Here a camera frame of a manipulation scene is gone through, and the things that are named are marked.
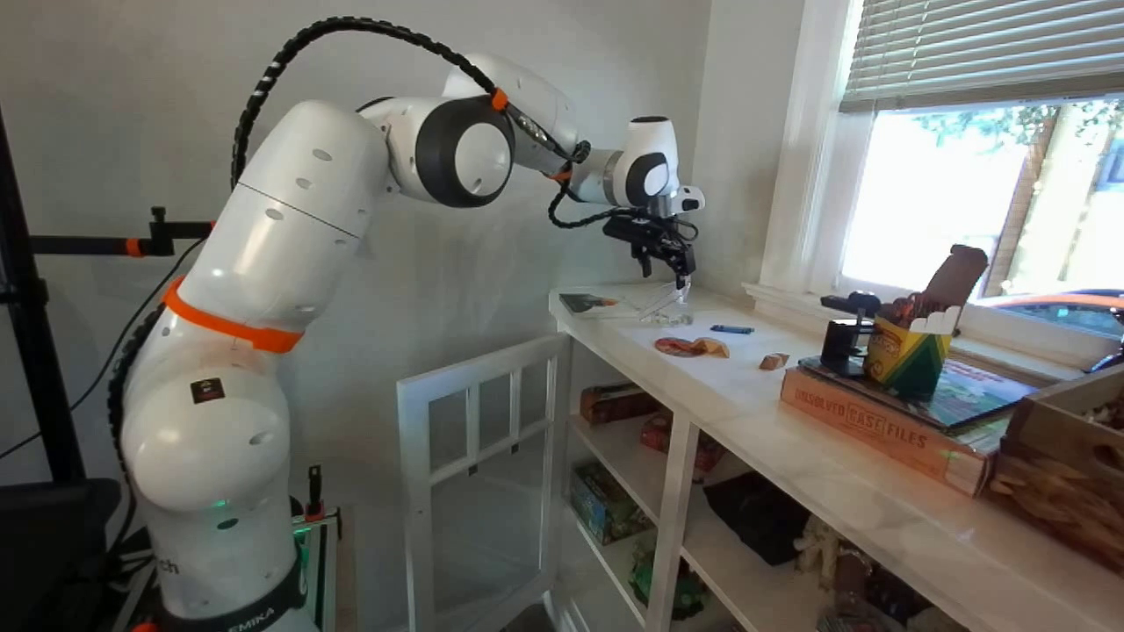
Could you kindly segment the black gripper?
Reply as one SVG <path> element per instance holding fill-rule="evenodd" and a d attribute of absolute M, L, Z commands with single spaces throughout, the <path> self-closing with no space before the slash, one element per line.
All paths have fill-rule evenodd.
<path fill-rule="evenodd" d="M 680 216 L 609 215 L 602 230 L 627 244 L 639 266 L 660 258 L 673 272 L 673 290 L 693 290 L 700 229 Z"/>

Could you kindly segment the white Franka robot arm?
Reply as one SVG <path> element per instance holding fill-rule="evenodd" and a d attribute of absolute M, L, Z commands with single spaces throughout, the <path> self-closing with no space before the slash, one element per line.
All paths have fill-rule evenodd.
<path fill-rule="evenodd" d="M 650 229 L 646 251 L 693 280 L 676 220 L 707 196 L 676 177 L 673 121 L 636 115 L 592 147 L 564 93 L 518 63 L 465 55 L 432 97 L 299 102 L 264 138 L 124 380 L 120 452 L 154 547 L 159 632 L 311 632 L 278 358 L 385 196 L 484 205 L 516 167 Z"/>

